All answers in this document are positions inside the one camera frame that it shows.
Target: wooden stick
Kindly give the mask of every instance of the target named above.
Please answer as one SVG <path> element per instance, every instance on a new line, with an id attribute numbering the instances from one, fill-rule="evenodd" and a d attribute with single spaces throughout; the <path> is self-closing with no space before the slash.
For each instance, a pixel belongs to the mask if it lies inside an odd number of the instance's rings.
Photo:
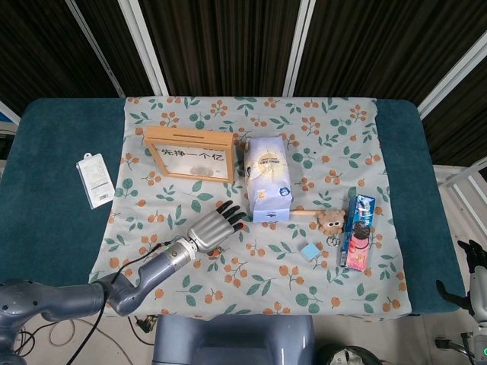
<path id="1" fill-rule="evenodd" d="M 289 213 L 292 215 L 303 215 L 303 216 L 308 216 L 308 217 L 317 217 L 320 213 L 323 213 L 324 211 L 305 211 L 305 210 L 293 210 L 290 211 Z"/>

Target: white paper sign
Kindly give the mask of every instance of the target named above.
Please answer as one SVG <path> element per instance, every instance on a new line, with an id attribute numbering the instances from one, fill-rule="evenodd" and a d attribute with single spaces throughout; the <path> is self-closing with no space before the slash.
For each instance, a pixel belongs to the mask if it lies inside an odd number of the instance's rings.
<path id="1" fill-rule="evenodd" d="M 156 144 L 168 173 L 227 179 L 227 156 L 224 151 Z"/>

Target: wooden picture frame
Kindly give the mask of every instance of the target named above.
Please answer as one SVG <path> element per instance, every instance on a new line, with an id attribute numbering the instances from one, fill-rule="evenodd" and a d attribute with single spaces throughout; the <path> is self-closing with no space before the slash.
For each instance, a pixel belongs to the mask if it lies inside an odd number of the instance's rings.
<path id="1" fill-rule="evenodd" d="M 233 133 L 150 126 L 144 142 L 165 176 L 234 181 Z"/>

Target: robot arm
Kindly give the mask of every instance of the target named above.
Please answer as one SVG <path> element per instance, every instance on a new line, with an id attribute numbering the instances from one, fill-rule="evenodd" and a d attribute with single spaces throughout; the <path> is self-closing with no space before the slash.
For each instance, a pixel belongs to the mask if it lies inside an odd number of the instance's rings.
<path id="1" fill-rule="evenodd" d="M 242 229 L 243 224 L 237 222 L 246 214 L 237 212 L 239 206 L 229 208 L 231 204 L 228 201 L 204 216 L 188 229 L 187 237 L 177 238 L 163 253 L 142 265 L 136 287 L 118 274 L 69 287 L 20 280 L 0 283 L 0 363 L 25 364 L 22 357 L 14 354 L 15 338 L 22 326 L 37 314 L 48 321 L 79 318 L 97 313 L 105 302 L 121 316 L 132 313 L 155 287 L 191 262 L 196 252 L 211 252 Z"/>
<path id="2" fill-rule="evenodd" d="M 469 311 L 479 323 L 474 335 L 474 354 L 477 365 L 487 365 L 487 252 L 475 241 L 458 241 L 466 253 L 470 272 L 470 290 L 466 297 L 448 293 L 443 282 L 436 280 L 438 292 L 448 302 Z"/>

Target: plush toy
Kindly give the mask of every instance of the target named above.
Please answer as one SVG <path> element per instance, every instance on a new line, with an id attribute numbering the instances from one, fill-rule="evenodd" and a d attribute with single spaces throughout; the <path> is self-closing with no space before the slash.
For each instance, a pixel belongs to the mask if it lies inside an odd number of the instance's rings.
<path id="1" fill-rule="evenodd" d="M 339 234 L 343 231 L 345 223 L 345 211 L 321 211 L 318 214 L 319 230 L 327 236 Z"/>

